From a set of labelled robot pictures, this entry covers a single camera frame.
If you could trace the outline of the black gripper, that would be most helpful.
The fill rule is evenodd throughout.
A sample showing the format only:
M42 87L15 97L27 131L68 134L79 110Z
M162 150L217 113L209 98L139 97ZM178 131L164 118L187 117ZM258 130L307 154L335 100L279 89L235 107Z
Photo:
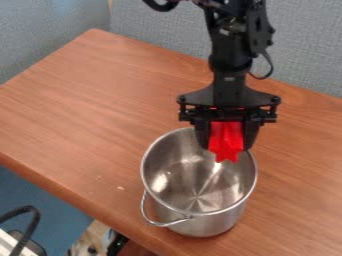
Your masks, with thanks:
M178 96L179 120L194 124L198 143L205 149L209 149L211 122L243 122L243 149L249 150L261 124L277 121L281 97L250 88L247 73L247 69L215 70L207 87Z

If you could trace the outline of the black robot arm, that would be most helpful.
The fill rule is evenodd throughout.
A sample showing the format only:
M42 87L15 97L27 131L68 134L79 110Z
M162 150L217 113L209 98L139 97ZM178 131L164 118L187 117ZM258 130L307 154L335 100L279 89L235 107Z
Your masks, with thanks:
M242 148L255 143L259 128L277 121L281 97L247 86L254 59L267 57L275 29L266 0L190 0L203 10L211 40L209 66L214 80L203 89L178 96L179 119L195 128L210 147L217 123L242 125Z

